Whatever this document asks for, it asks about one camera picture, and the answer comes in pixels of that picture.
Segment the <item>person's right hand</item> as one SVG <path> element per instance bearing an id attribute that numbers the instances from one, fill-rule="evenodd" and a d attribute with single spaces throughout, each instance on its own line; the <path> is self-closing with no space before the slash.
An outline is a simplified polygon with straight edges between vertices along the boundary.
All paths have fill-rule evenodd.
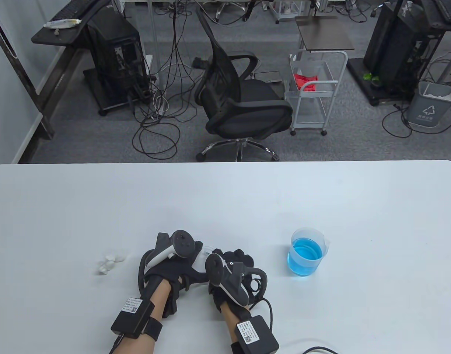
<path id="1" fill-rule="evenodd" d="M 222 312 L 221 306 L 228 305 L 230 311 L 239 320 L 248 320 L 251 318 L 248 306 L 254 302 L 252 293 L 251 275 L 245 275 L 242 278 L 241 286 L 230 282 L 232 276 L 233 264 L 243 263 L 245 267 L 253 268 L 254 260 L 243 250 L 222 252 L 215 249 L 205 261 L 205 270 L 209 280 L 208 292 L 212 295 L 214 304 L 219 312 Z"/>

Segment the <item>person's left hand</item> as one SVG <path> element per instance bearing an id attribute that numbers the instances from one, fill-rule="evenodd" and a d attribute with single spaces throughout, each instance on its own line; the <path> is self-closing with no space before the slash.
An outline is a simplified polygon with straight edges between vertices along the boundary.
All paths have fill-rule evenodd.
<path id="1" fill-rule="evenodd" d="M 162 280 L 168 281 L 171 286 L 162 313 L 163 319 L 177 312 L 176 301 L 180 290 L 188 291 L 192 284 L 203 284 L 209 281 L 206 273 L 198 272 L 192 266 L 202 250 L 203 243 L 196 241 L 195 251 L 191 256 L 181 258 L 175 255 L 150 269 L 146 269 L 146 259 L 153 253 L 153 250 L 149 250 L 143 255 L 138 271 L 138 286 L 141 298 L 150 299 Z"/>

